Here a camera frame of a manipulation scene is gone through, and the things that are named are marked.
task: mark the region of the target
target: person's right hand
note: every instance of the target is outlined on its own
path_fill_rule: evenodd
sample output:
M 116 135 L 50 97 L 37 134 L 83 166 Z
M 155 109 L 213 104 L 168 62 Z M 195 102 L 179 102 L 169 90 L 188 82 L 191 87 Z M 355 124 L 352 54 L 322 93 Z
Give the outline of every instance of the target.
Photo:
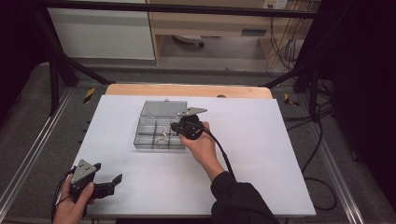
M 202 123 L 210 130 L 208 122 L 203 121 Z M 209 134 L 203 132 L 196 140 L 190 140 L 182 134 L 179 134 L 178 137 L 181 144 L 189 148 L 195 160 L 204 167 L 210 180 L 224 172 L 216 156 L 215 140 Z

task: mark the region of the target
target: gray floor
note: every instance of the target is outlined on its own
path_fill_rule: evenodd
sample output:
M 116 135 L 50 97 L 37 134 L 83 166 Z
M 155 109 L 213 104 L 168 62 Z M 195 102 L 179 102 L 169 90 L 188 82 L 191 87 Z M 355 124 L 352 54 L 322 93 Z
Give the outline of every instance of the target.
M 167 40 L 165 45 L 165 58 L 162 68 L 99 68 L 93 70 L 100 75 L 124 82 L 155 82 L 155 83 L 190 83 L 190 84 L 221 84 L 221 85 L 247 85 L 255 86 L 262 84 L 271 79 L 274 74 L 268 74 L 249 67 L 250 60 L 248 55 L 253 57 L 262 64 L 265 64 L 257 46 L 248 49 L 245 54 L 239 54 L 236 58 L 240 61 L 240 67 L 236 70 L 207 71 L 212 69 L 209 65 L 205 66 L 205 71 L 194 70 L 175 70 L 181 66 L 185 58 L 186 64 L 191 60 L 201 58 L 205 59 L 206 54 L 210 54 L 210 48 L 215 52 L 212 55 L 222 57 L 216 45 L 206 44 L 205 48 L 211 46 L 206 53 L 195 54 L 194 51 L 189 53 L 180 49 L 175 49 L 177 45 L 173 39 Z M 251 42 L 238 39 L 227 39 L 225 43 L 229 46 L 235 46 L 228 51 L 229 55 L 237 54 L 240 48 L 250 48 Z M 210 63 L 216 59 L 209 57 Z M 55 129 L 44 146 L 38 157 L 31 173 L 28 175 L 21 190 L 10 207 L 7 218 L 12 217 L 29 217 L 29 218 L 49 218 L 50 217 L 50 200 L 55 189 L 57 181 L 64 171 L 69 169 L 78 153 L 79 141 L 84 138 L 83 130 L 89 128 L 88 120 L 91 120 L 94 110 L 99 102 L 101 94 L 106 90 L 105 86 L 96 86 L 96 91 L 89 104 L 82 103 L 91 83 L 89 78 L 79 75 L 83 81 L 82 84 L 73 90 L 71 99 L 59 119 Z M 288 92 L 293 96 L 289 86 L 292 80 L 284 83 L 281 87 L 273 89 L 273 95 L 278 100 L 281 113 L 284 117 L 302 117 L 305 116 L 300 106 L 286 105 L 283 102 L 284 93 Z M 1 180 L 0 192 L 4 192 L 7 184 L 17 172 L 19 165 L 22 163 L 24 156 L 30 149 L 30 146 L 38 136 L 40 129 L 44 126 L 48 113 L 50 111 L 50 84 L 48 69 L 37 67 L 32 73 L 30 80 L 24 88 L 21 99 L 10 109 L 8 117 L 4 119 L 0 127 L 0 156 L 1 162 Z M 342 171 L 342 174 L 349 185 L 352 195 L 361 214 L 367 223 L 396 223 L 396 215 L 388 204 L 388 201 L 378 188 L 370 175 L 367 167 L 363 163 L 355 162 L 351 159 L 350 149 L 343 133 L 338 126 L 337 120 L 331 116 L 322 120 L 323 133 L 334 158 Z M 295 150 L 295 154 L 300 165 L 303 165 L 309 157 L 317 143 L 308 125 L 289 131 L 290 141 Z M 332 183 L 329 173 L 324 166 L 323 159 L 318 154 L 308 166 L 306 176 L 319 178 L 329 184 Z M 329 191 L 319 185 L 308 184 L 314 204 L 319 206 L 328 206 L 332 202 Z M 343 205 L 338 204 L 336 208 L 329 212 L 317 211 L 316 217 L 307 217 L 303 220 L 291 220 L 295 223 L 348 223 L 348 219 Z

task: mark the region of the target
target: wooden edge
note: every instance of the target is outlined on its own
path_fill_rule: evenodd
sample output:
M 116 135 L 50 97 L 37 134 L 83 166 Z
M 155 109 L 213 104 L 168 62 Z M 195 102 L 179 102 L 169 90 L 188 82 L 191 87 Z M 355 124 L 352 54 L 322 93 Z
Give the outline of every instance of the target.
M 176 84 L 111 84 L 106 90 L 106 95 L 166 95 L 262 99 L 273 98 L 270 90 L 264 87 Z

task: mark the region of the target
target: white tabletop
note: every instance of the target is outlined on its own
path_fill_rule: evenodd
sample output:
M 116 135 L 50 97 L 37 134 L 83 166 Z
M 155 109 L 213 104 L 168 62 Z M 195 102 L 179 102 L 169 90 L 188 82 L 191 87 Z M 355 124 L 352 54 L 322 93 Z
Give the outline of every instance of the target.
M 75 165 L 102 163 L 94 182 L 123 174 L 115 194 L 89 206 L 91 217 L 206 217 L 215 198 L 204 169 L 188 149 L 142 152 L 134 147 L 140 112 L 147 100 L 165 98 L 206 108 L 210 123 L 239 182 L 251 183 L 279 217 L 316 214 L 276 100 L 213 97 L 104 95 Z M 218 149 L 219 161 L 226 168 Z

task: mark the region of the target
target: black sleeve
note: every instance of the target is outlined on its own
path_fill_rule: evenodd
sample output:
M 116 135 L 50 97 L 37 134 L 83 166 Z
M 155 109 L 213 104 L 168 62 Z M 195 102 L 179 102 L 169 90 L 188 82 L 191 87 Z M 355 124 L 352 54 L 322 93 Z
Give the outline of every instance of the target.
M 214 223 L 279 223 L 260 193 L 249 183 L 237 183 L 228 172 L 223 172 L 212 182 L 216 198 L 212 206 Z

